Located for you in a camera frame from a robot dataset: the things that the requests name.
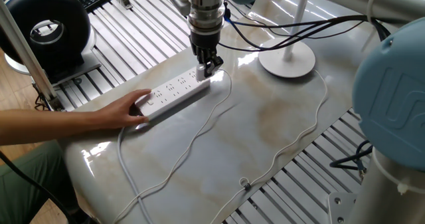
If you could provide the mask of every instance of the person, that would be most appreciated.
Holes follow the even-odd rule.
[[[0,146],[28,144],[65,138],[101,129],[116,129],[148,122],[130,116],[131,105],[151,91],[136,90],[94,112],[0,112]],[[13,162],[23,173],[47,188],[66,207],[77,223],[90,218],[78,207],[76,195],[56,141],[48,141]],[[0,223],[30,223],[47,197],[15,174],[0,166]]]

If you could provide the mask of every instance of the white pole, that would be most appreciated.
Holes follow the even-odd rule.
[[[297,12],[296,12],[295,17],[294,17],[294,23],[300,23],[301,22],[301,20],[303,19],[304,10],[305,10],[306,5],[307,5],[307,0],[299,0]],[[298,26],[292,27],[290,35],[296,34],[298,32],[298,30],[299,30]],[[293,47],[294,47],[294,45],[290,45],[290,46],[285,48],[284,61],[286,61],[286,62],[291,61]]]

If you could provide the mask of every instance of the wooden floor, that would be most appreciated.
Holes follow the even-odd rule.
[[[6,63],[4,53],[0,49],[0,110],[34,109],[37,92],[31,84],[31,78],[13,71]],[[0,150],[14,160],[39,144],[22,144],[0,146]],[[59,208],[50,200],[37,213],[31,224],[65,224],[66,218]]]

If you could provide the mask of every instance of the white cable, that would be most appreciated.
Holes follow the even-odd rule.
[[[122,144],[122,140],[124,138],[124,130],[125,127],[121,129],[120,134],[118,134],[118,141],[117,141],[117,153],[118,153],[118,160],[120,161],[121,164],[121,168],[123,169],[128,181],[130,182],[131,188],[134,191],[134,195],[137,195],[139,193],[139,190],[137,189],[136,184],[134,183],[134,180],[131,176],[131,174],[129,173],[129,171],[127,170],[127,166],[126,163],[124,163],[123,159],[122,159],[122,154],[121,154],[121,144]],[[152,220],[150,219],[147,210],[145,208],[145,205],[143,204],[143,202],[141,202],[141,198],[137,199],[137,201],[139,202],[140,205],[140,209],[141,212],[143,213],[143,215],[146,218],[146,221],[150,224],[153,223]]]
[[[400,181],[396,179],[393,175],[391,175],[388,171],[385,170],[385,168],[381,165],[381,163],[378,161],[377,158],[377,151],[375,148],[373,148],[372,153],[373,161],[375,165],[377,166],[378,170],[390,181],[392,181],[394,184],[397,185],[397,190],[400,192],[401,195],[405,194],[407,191],[413,191],[414,193],[419,194],[425,194],[425,189],[414,187],[409,185],[409,183]]]
[[[132,206],[133,205],[133,203],[134,203],[134,201],[136,200],[136,199],[139,199],[139,200],[142,200],[144,197],[142,197],[142,195],[145,193],[145,192],[147,192],[147,191],[150,191],[150,190],[152,190],[152,189],[155,189],[156,187],[159,187],[159,186],[161,186],[161,185],[163,185],[163,184],[165,184],[165,183],[167,183],[169,180],[170,180],[170,178],[171,178],[171,176],[173,175],[173,172],[175,171],[175,168],[178,166],[178,164],[179,164],[179,162],[180,162],[180,160],[183,158],[183,156],[184,155],[186,155],[187,154],[187,152],[191,149],[191,147],[192,147],[192,145],[193,145],[193,142],[197,139],[197,137],[198,137],[198,135],[199,135],[199,133],[201,133],[201,131],[202,131],[202,129],[207,125],[207,123],[208,123],[208,121],[210,120],[210,118],[211,118],[211,116],[213,115],[213,112],[214,112],[214,110],[215,110],[215,108],[217,108],[217,106],[218,105],[220,105],[220,104],[222,104],[229,96],[230,96],[230,94],[232,93],[232,78],[230,77],[230,75],[229,75],[229,73],[227,73],[227,71],[225,71],[225,70],[223,70],[223,69],[220,69],[221,71],[223,71],[223,72],[225,72],[226,74],[227,74],[227,76],[229,77],[229,80],[230,80],[230,88],[229,88],[229,92],[228,92],[228,94],[227,94],[227,96],[226,96],[226,98],[224,98],[223,100],[221,100],[219,103],[217,103],[215,106],[214,106],[214,108],[212,108],[212,110],[211,110],[211,113],[208,115],[208,118],[207,118],[207,120],[205,121],[205,123],[201,126],[201,128],[198,130],[198,132],[195,134],[195,136],[192,138],[192,140],[191,140],[191,142],[189,143],[189,146],[187,146],[187,149],[186,149],[186,151],[185,152],[183,152],[182,154],[181,154],[181,156],[179,157],[179,159],[177,159],[177,161],[175,162],[175,164],[174,164],[174,166],[173,166],[173,168],[171,168],[171,171],[170,171],[170,173],[168,174],[168,176],[167,176],[167,178],[165,178],[164,179],[164,181],[162,181],[161,183],[158,183],[157,185],[154,185],[154,186],[152,186],[152,187],[150,187],[150,188],[148,188],[148,189],[146,189],[146,190],[144,190],[144,191],[142,191],[141,193],[139,193],[139,194],[137,194],[133,199],[132,199],[132,201],[130,201],[129,203],[128,203],[128,205],[120,212],[120,214],[118,214],[118,216],[114,219],[114,222],[113,223],[117,223],[118,222],[118,220],[121,218],[121,216],[128,210],[128,208],[130,207],[130,206]]]
[[[245,181],[247,184],[249,184],[249,186],[253,186],[255,183],[257,183],[257,181],[259,181],[260,179],[262,179],[264,176],[266,176],[267,174],[270,173],[270,171],[272,170],[274,163],[276,161],[276,159],[278,158],[278,156],[287,148],[290,148],[291,146],[293,146],[294,144],[297,143],[297,141],[299,140],[300,137],[302,137],[303,135],[313,131],[316,126],[317,126],[317,116],[319,115],[319,109],[322,106],[322,104],[324,103],[326,96],[327,96],[327,85],[326,85],[326,81],[323,79],[323,77],[320,75],[320,73],[317,70],[314,70],[319,77],[322,79],[323,84],[325,85],[325,95],[323,95],[323,98],[321,99],[319,106],[317,107],[316,113],[315,113],[315,122],[313,124],[313,126],[307,128],[306,130],[302,131],[301,133],[299,133],[298,137],[289,145],[287,145],[286,147],[282,148],[281,150],[279,150],[273,157],[273,161],[272,161],[272,165],[270,166],[270,168],[260,177],[258,177],[257,179],[255,179],[252,183],[249,182],[248,178],[246,177],[242,177],[241,179],[239,179],[239,185],[241,187],[243,187],[241,190],[239,190],[236,194],[233,195],[233,197],[228,200],[228,202],[226,202],[226,204],[224,204],[221,209],[218,211],[217,215],[215,215],[214,219],[211,221],[211,224],[213,224],[213,222],[215,221],[215,219],[218,217],[218,215],[220,215],[221,211],[231,202],[233,201],[233,199],[242,191],[245,190],[245,184],[243,184],[243,181]]]
[[[373,16],[373,14],[372,14],[372,7],[373,7],[373,2],[374,2],[375,0],[369,0],[368,2],[367,2],[367,10],[366,10],[366,16],[367,16],[367,21],[370,23],[370,24],[372,24],[372,16]]]

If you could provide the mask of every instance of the power cord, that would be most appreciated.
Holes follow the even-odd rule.
[[[134,183],[134,180],[130,174],[130,172],[127,170],[127,166],[126,163],[124,163],[123,158],[122,158],[122,154],[121,154],[121,144],[122,144],[122,140],[124,139],[124,132],[125,132],[125,127],[121,129],[120,134],[118,134],[118,141],[117,141],[117,152],[118,152],[118,159],[120,161],[121,164],[121,168],[123,169],[128,181],[130,182],[131,188],[134,191],[134,195],[137,195],[139,193],[139,190],[136,186],[136,184]],[[153,223],[152,220],[149,218],[149,215],[147,214],[145,205],[143,204],[141,198],[139,197],[137,199],[137,202],[140,205],[140,209],[141,212],[143,213],[143,215],[146,218],[146,221],[150,224]]]
[[[52,111],[50,109],[50,107],[48,105],[46,105],[47,100],[44,97],[44,95],[38,90],[36,84],[33,84],[33,88],[35,89],[35,91],[38,94],[37,98],[35,99],[35,106],[34,106],[35,110],[38,110],[38,111],[50,110],[50,111]]]
[[[177,161],[175,162],[175,164],[174,164],[174,166],[173,166],[173,168],[171,168],[171,171],[169,172],[169,174],[168,174],[168,176],[164,179],[164,181],[162,181],[161,183],[158,183],[157,185],[154,185],[154,186],[152,186],[152,187],[150,187],[150,188],[147,188],[146,190],[144,190],[144,191],[142,191],[141,193],[138,193],[129,203],[128,203],[128,205],[120,212],[120,214],[118,214],[118,216],[114,219],[114,222],[113,223],[117,223],[121,218],[122,218],[122,215],[124,214],[124,213],[126,213],[127,212],[127,210],[129,209],[129,207],[131,207],[132,205],[133,205],[133,203],[134,203],[134,201],[136,200],[136,199],[138,199],[138,200],[142,200],[145,196],[142,196],[144,193],[146,193],[146,192],[148,192],[148,191],[150,191],[150,190],[152,190],[152,189],[155,189],[156,187],[159,187],[159,186],[162,186],[162,185],[165,185],[169,180],[170,180],[170,178],[171,178],[171,176],[173,175],[173,173],[174,173],[174,171],[175,171],[175,169],[176,169],[176,167],[179,165],[179,162],[180,162],[180,160],[189,152],[189,150],[191,149],[191,147],[192,147],[192,145],[193,145],[193,142],[198,138],[198,136],[199,136],[199,134],[201,133],[201,131],[202,131],[202,129],[204,129],[204,127],[207,125],[207,123],[208,123],[208,121],[210,120],[210,118],[211,118],[211,116],[213,115],[213,112],[214,112],[214,110],[217,108],[217,106],[218,105],[220,105],[220,104],[222,104],[229,96],[230,96],[230,94],[232,93],[232,78],[231,78],[231,76],[229,75],[229,73],[227,72],[227,71],[225,71],[225,70],[223,70],[223,69],[220,69],[221,71],[223,71],[223,72],[225,72],[226,74],[227,74],[227,76],[229,77],[229,80],[230,80],[230,87],[229,87],[229,92],[228,92],[228,94],[227,94],[227,96],[226,96],[226,98],[224,98],[223,100],[221,100],[219,103],[217,103],[215,106],[214,106],[214,108],[212,108],[212,110],[211,110],[211,113],[209,114],[209,116],[208,116],[208,118],[205,120],[205,123],[201,126],[201,128],[198,130],[198,132],[195,134],[195,136],[192,138],[192,140],[190,141],[190,143],[189,143],[189,145],[187,146],[187,149],[180,155],[180,157],[177,159]]]
[[[306,135],[306,134],[308,134],[308,133],[310,133],[310,132],[312,132],[315,128],[316,128],[316,126],[317,126],[317,116],[319,115],[319,109],[320,109],[320,107],[323,105],[323,103],[325,102],[325,99],[326,99],[326,97],[327,97],[327,85],[326,85],[326,81],[325,81],[325,79],[323,79],[323,77],[320,75],[320,73],[317,71],[317,70],[314,70],[318,75],[319,75],[319,77],[320,77],[320,79],[323,81],[323,84],[324,84],[324,86],[325,86],[325,95],[323,95],[323,98],[321,99],[321,101],[320,101],[320,103],[319,103],[319,106],[317,107],[317,109],[316,109],[316,113],[315,113],[315,122],[314,122],[314,124],[311,126],[311,127],[309,127],[309,128],[307,128],[307,129],[305,129],[304,131],[302,131],[301,133],[299,133],[299,135],[298,135],[298,137],[292,142],[292,143],[290,143],[289,145],[287,145],[286,147],[284,147],[284,148],[282,148],[281,150],[279,150],[275,155],[274,155],[274,157],[273,157],[273,161],[272,161],[272,165],[270,166],[270,168],[263,174],[263,175],[261,175],[260,177],[257,177],[253,182],[249,182],[249,179],[248,178],[246,178],[246,177],[242,177],[242,178],[240,178],[239,179],[239,185],[242,187],[242,189],[241,190],[239,190],[238,192],[236,192],[234,195],[233,195],[233,197],[232,198],[230,198],[230,200],[228,200],[222,207],[221,207],[221,209],[218,211],[218,213],[217,213],[217,215],[215,215],[215,217],[214,217],[214,219],[211,221],[211,224],[215,221],[215,219],[220,215],[220,213],[222,212],[222,210],[224,209],[224,208],[226,208],[227,207],[227,205],[231,202],[231,201],[233,201],[233,199],[239,194],[239,193],[241,193],[241,192],[243,192],[243,191],[249,191],[250,189],[251,189],[251,187],[254,185],[254,184],[256,184],[257,182],[259,182],[260,181],[260,179],[262,179],[263,177],[265,177],[267,174],[269,174],[270,172],[271,172],[271,170],[272,170],[272,168],[274,167],[274,164],[275,164],[275,162],[276,162],[276,160],[277,160],[277,158],[278,158],[278,156],[280,155],[280,154],[282,154],[286,149],[288,149],[288,148],[290,148],[290,147],[292,147],[294,144],[296,144],[298,141],[299,141],[299,139],[301,138],[301,137],[303,137],[304,135]]]
[[[249,45],[253,46],[254,48],[257,48],[257,50],[252,50],[252,49],[234,49],[234,50],[238,50],[238,51],[247,51],[247,52],[261,52],[261,51],[272,51],[272,50],[276,50],[276,49],[281,49],[284,47],[287,47],[289,45],[292,45],[302,39],[305,39],[307,37],[310,37],[311,35],[314,35],[324,29],[327,29],[329,27],[332,27],[334,25],[338,25],[339,23],[343,23],[346,21],[367,21],[367,16],[365,15],[348,15],[348,16],[343,16],[343,17],[336,17],[333,19],[329,19],[329,20],[324,20],[324,21],[310,21],[310,22],[304,22],[304,23],[292,23],[292,24],[287,24],[287,25],[258,25],[258,24],[250,24],[250,23],[241,23],[238,21],[232,21],[230,18],[230,12],[227,8],[228,3],[225,1],[224,2],[224,6],[225,6],[225,15],[224,15],[224,20],[229,22],[234,30],[240,35],[240,37],[247,42]],[[304,28],[303,30],[297,32],[294,35],[290,35],[287,39],[285,39],[284,41],[272,46],[272,47],[262,47],[260,45],[257,45],[255,43],[253,43],[252,41],[250,41],[249,39],[247,39],[242,32],[239,30],[239,28],[236,25],[244,25],[244,26],[249,26],[249,27],[259,27],[259,28],[285,28],[285,27],[294,27],[294,26],[301,26],[301,25],[310,25],[307,28]],[[379,34],[379,38],[380,40],[384,40],[386,39],[389,35],[390,32],[388,31],[388,29],[386,29],[383,25],[381,25],[379,22],[377,22],[376,19],[372,20],[372,25],[374,25],[378,31]],[[302,33],[305,33],[309,30],[313,31],[300,36]],[[233,47],[229,47],[229,46],[225,46],[221,43],[219,43],[220,45],[226,47],[226,48],[233,48]]]
[[[369,140],[363,141],[359,145],[359,147],[357,147],[355,155],[342,158],[340,160],[335,160],[334,162],[331,162],[329,166],[331,168],[341,168],[341,169],[350,169],[350,170],[359,171],[359,177],[361,178],[361,180],[363,180],[363,177],[365,176],[367,169],[364,167],[363,162],[361,161],[360,158],[370,154],[372,152],[373,146],[371,145],[369,148],[367,148],[363,152],[361,152],[361,149],[363,148],[364,145],[368,143],[370,143]],[[343,165],[343,163],[349,162],[349,161],[353,161],[357,166]]]
[[[250,20],[250,21],[254,21],[254,22],[257,22],[257,23],[260,23],[260,24],[262,24],[262,25],[267,25],[267,24],[265,24],[264,22],[261,22],[261,21],[258,21],[258,20],[256,20],[256,19],[253,19],[253,18],[251,18],[251,17],[249,17],[245,12],[243,12],[243,11],[241,11],[236,5],[234,5],[232,2],[230,2],[229,0],[224,0],[224,1],[226,1],[227,3],[229,3],[230,5],[232,5],[245,19],[248,19],[248,20]],[[345,30],[345,31],[341,31],[341,32],[339,32],[339,33],[335,33],[335,34],[333,34],[333,35],[325,35],[325,36],[322,36],[322,37],[306,37],[305,39],[325,39],[325,38],[331,38],[331,37],[335,37],[335,36],[337,36],[337,35],[342,35],[342,34],[344,34],[344,33],[347,33],[347,32],[349,32],[349,31],[351,31],[351,30],[353,30],[354,28],[356,28],[356,27],[358,27],[360,24],[362,24],[362,23],[364,23],[364,21],[360,21],[359,23],[357,23],[356,25],[354,25],[354,26],[352,26],[350,29],[347,29],[347,30]],[[272,32],[273,34],[275,34],[275,35],[277,35],[277,36],[281,36],[281,37],[297,37],[297,38],[300,38],[299,36],[294,36],[294,35],[283,35],[283,34],[279,34],[279,33],[277,33],[277,32],[275,32],[275,31],[273,31],[272,30],[272,28],[268,28],[269,29],[269,31],[270,32]]]
[[[27,181],[28,183],[30,183],[31,185],[36,187],[41,193],[45,194],[50,200],[52,200],[53,203],[57,207],[59,207],[59,209],[64,213],[66,219],[68,220],[68,222],[70,224],[77,224],[77,222],[74,220],[74,218],[71,217],[71,214],[69,214],[69,212],[67,212],[67,210],[65,209],[65,206],[63,206],[63,204],[61,204],[61,202],[51,192],[49,192],[45,187],[43,187],[42,185],[38,184],[36,181],[31,179],[29,176],[25,175],[25,173],[23,173],[17,166],[15,166],[15,164],[13,164],[13,162],[11,160],[9,160],[9,158],[7,158],[6,155],[2,151],[0,151],[0,158],[19,177],[23,178],[25,181]]]

